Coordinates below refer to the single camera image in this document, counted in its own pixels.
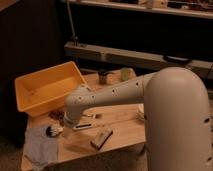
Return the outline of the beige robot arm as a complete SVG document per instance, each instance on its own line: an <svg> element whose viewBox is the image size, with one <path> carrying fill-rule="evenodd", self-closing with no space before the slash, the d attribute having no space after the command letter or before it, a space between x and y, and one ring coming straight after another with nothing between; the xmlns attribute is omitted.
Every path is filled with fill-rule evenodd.
<svg viewBox="0 0 213 171"><path fill-rule="evenodd" d="M86 109L143 104L149 171L213 171L207 89L192 71L168 67L97 91L82 85L65 100L64 123Z"/></svg>

